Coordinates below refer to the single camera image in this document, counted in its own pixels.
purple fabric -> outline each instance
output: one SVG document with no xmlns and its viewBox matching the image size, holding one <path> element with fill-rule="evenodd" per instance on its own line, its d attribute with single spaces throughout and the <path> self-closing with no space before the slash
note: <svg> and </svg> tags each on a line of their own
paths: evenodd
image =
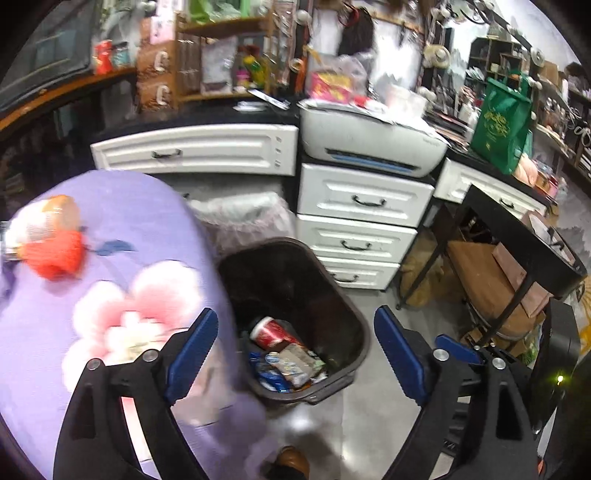
<svg viewBox="0 0 591 480">
<path fill-rule="evenodd" d="M 176 260 L 199 272 L 203 307 L 219 317 L 218 341 L 229 381 L 238 388 L 238 356 L 232 310 L 210 256 L 210 246 L 184 200 L 152 177 L 123 171 L 91 171 L 65 181 L 42 198 L 74 198 L 90 249 L 112 240 L 135 252 L 101 257 L 89 252 L 81 278 L 50 282 L 19 264 L 11 296 L 0 306 L 0 413 L 25 454 L 48 479 L 70 393 L 62 362 L 80 336 L 73 309 L 96 282 L 124 291 L 149 265 Z M 275 449 L 265 431 L 261 405 L 245 393 L 205 426 L 179 422 L 181 431 L 212 478 L 256 478 L 259 464 Z M 155 474 L 151 460 L 142 463 Z"/>
</svg>

pink flower pattern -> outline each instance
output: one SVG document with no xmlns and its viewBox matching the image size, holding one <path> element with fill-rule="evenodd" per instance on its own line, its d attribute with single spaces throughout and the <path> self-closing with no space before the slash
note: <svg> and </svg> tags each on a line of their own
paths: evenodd
<svg viewBox="0 0 591 480">
<path fill-rule="evenodd" d="M 80 338 L 61 364 L 66 388 L 74 391 L 91 358 L 116 365 L 134 361 L 147 349 L 160 350 L 174 333 L 188 328 L 202 308 L 198 272 L 178 261 L 166 260 L 144 268 L 127 293 L 111 281 L 94 283 L 74 307 L 72 321 Z M 173 413 L 176 409 L 177 417 L 193 425 L 215 421 L 219 409 L 233 399 L 225 369 L 216 340 L 189 396 L 177 402 Z M 149 459 L 133 399 L 124 398 L 123 404 L 138 459 Z"/>
</svg>

red cup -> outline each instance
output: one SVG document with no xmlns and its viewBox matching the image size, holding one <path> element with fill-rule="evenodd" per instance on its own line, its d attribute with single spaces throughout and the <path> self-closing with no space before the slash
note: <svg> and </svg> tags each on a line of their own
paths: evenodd
<svg viewBox="0 0 591 480">
<path fill-rule="evenodd" d="M 304 346 L 296 337 L 286 332 L 273 317 L 265 317 L 255 325 L 251 332 L 251 340 L 265 350 L 285 341 Z"/>
</svg>

drawer handle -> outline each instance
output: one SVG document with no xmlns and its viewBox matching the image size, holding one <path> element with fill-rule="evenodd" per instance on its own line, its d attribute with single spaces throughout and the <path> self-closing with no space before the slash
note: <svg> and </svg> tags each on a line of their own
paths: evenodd
<svg viewBox="0 0 591 480">
<path fill-rule="evenodd" d="M 359 200 L 359 197 L 357 197 L 357 195 L 353 195 L 351 197 L 351 199 L 355 202 L 358 203 L 360 205 L 363 205 L 364 207 L 383 207 L 386 205 L 386 199 L 381 199 L 379 201 L 379 203 L 372 203 L 372 202 L 362 202 L 361 200 Z"/>
<path fill-rule="evenodd" d="M 499 199 L 499 202 L 501 203 L 501 205 L 504 205 L 507 208 L 510 208 L 511 210 L 514 210 L 515 209 L 515 205 L 513 205 L 513 202 L 507 203 L 503 199 Z"/>
<path fill-rule="evenodd" d="M 350 247 L 347 245 L 347 240 L 341 240 L 340 244 L 343 245 L 343 247 L 345 247 L 347 250 L 353 250 L 354 252 L 365 252 L 371 248 L 371 244 L 369 242 L 365 244 L 365 247 Z"/>
<path fill-rule="evenodd" d="M 174 153 L 158 153 L 156 151 L 152 152 L 152 158 L 160 159 L 160 158 L 172 158 L 172 157 L 182 157 L 183 151 L 180 148 L 177 148 Z"/>
<path fill-rule="evenodd" d="M 359 275 L 353 275 L 353 279 L 349 280 L 347 278 L 345 278 L 345 279 L 336 278 L 335 273 L 331 273 L 331 275 L 333 276 L 335 281 L 340 281 L 341 283 L 355 283 L 357 281 L 357 279 L 359 278 Z"/>
</svg>

white printer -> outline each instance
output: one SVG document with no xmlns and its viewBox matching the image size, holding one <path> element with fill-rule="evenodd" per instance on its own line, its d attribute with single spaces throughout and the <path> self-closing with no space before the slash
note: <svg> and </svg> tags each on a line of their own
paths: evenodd
<svg viewBox="0 0 591 480">
<path fill-rule="evenodd" d="M 319 160 L 424 177 L 443 159 L 447 141 L 422 118 L 393 118 L 355 105 L 302 100 L 306 153 Z"/>
</svg>

